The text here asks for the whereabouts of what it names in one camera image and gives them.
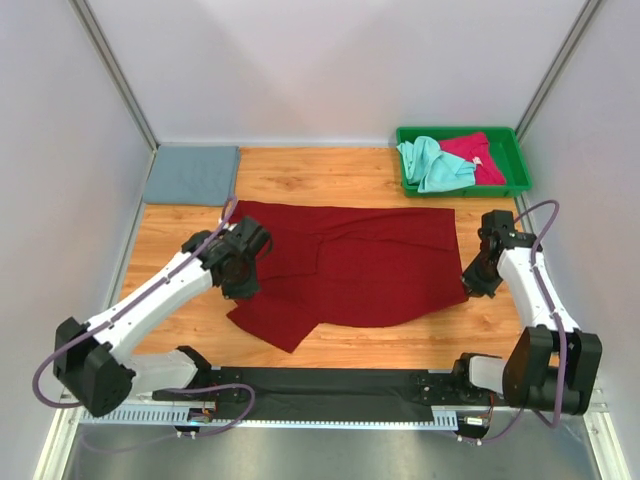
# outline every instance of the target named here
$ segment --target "wood surface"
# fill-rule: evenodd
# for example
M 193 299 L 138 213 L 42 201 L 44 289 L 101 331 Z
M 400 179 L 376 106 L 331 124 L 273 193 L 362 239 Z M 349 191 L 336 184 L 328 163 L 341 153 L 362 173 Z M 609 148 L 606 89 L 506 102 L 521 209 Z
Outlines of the wood surface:
M 407 198 L 400 186 L 397 153 L 388 148 L 245 148 L 236 194 L 244 200 L 292 205 L 454 208 L 463 269 L 478 253 L 481 215 L 495 208 L 515 209 L 506 198 Z M 219 208 L 148 205 L 122 296 L 164 266 L 193 232 L 212 229 L 219 215 Z M 233 307 L 220 290 L 212 289 L 162 323 L 137 353 L 190 345 L 213 365 L 450 368 L 464 351 L 507 358 L 521 331 L 504 284 L 494 299 L 470 299 L 396 327 L 322 324 L 293 354 L 236 327 L 225 316 Z

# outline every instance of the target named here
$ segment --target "perforated metal strip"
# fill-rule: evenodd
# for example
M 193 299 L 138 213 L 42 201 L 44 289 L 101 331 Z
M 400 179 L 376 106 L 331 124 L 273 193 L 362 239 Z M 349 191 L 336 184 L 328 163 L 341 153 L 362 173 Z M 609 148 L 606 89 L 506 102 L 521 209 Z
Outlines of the perforated metal strip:
M 82 424 L 101 425 L 174 425 L 174 426 L 219 426 L 229 420 L 215 420 L 210 423 L 189 421 L 189 407 L 166 405 L 123 405 L 104 417 L 95 418 L 86 410 L 80 418 Z M 433 422 L 308 422 L 245 420 L 243 427 L 272 428 L 331 428 L 354 430 L 457 430 L 458 419 L 455 411 L 434 411 Z

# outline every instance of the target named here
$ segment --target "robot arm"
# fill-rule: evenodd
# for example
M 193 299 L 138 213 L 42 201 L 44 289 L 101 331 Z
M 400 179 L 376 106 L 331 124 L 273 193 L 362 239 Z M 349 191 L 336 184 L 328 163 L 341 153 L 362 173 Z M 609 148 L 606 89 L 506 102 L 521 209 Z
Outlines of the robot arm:
M 547 274 L 542 249 L 538 248 L 536 268 L 555 305 L 555 310 L 550 311 L 531 265 L 536 236 L 517 232 L 511 212 L 494 210 L 483 215 L 478 235 L 480 253 L 462 276 L 467 293 L 493 297 L 500 283 L 506 281 L 525 329 L 506 363 L 494 357 L 467 354 L 459 360 L 467 364 L 459 369 L 466 372 L 472 385 L 503 394 L 512 407 L 553 411 L 558 368 L 550 366 L 550 360 L 560 348 L 556 323 L 559 317 L 569 347 L 562 412 L 583 414 L 589 406 L 602 356 L 598 336 L 583 333 L 568 314 Z
M 58 327 L 56 348 L 119 316 L 54 363 L 55 376 L 92 415 L 106 415 L 131 394 L 185 388 L 197 381 L 198 375 L 207 376 L 211 366 L 190 347 L 159 355 L 132 353 L 171 313 L 211 287 L 221 287 L 225 298 L 231 299 L 250 298 L 258 292 L 255 258 L 271 236 L 249 217 L 222 230 L 197 258 L 169 275 L 210 234 L 193 235 L 165 267 L 109 310 L 84 324 L 69 318 Z M 159 288 L 150 289 L 157 283 Z M 133 302 L 135 308 L 127 308 Z

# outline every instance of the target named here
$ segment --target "folded cloth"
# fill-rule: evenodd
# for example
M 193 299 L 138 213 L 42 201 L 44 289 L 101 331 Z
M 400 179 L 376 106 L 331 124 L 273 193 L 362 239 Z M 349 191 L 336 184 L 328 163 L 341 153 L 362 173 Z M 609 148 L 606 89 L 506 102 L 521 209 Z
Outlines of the folded cloth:
M 145 203 L 224 205 L 235 189 L 238 147 L 161 146 L 144 187 Z
M 454 211 L 240 201 L 273 238 L 261 291 L 227 316 L 292 352 L 319 323 L 387 327 L 464 302 Z
M 446 192 L 475 184 L 475 164 L 443 151 L 431 137 L 418 137 L 414 143 L 398 145 L 405 174 L 418 192 Z
M 476 185 L 505 185 L 507 180 L 489 153 L 489 140 L 483 132 L 442 140 L 440 148 L 476 164 Z

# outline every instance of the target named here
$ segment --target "gray floor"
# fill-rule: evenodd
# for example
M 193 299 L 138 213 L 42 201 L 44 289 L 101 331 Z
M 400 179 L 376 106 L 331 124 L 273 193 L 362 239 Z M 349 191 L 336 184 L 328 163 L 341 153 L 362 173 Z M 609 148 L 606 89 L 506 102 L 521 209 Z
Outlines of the gray floor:
M 509 413 L 496 412 L 495 431 Z M 80 426 L 96 447 L 166 435 L 170 427 Z M 218 437 L 173 439 L 104 455 L 74 444 L 65 479 L 600 479 L 582 418 L 550 431 L 532 414 L 504 440 L 481 447 L 450 434 L 237 428 Z

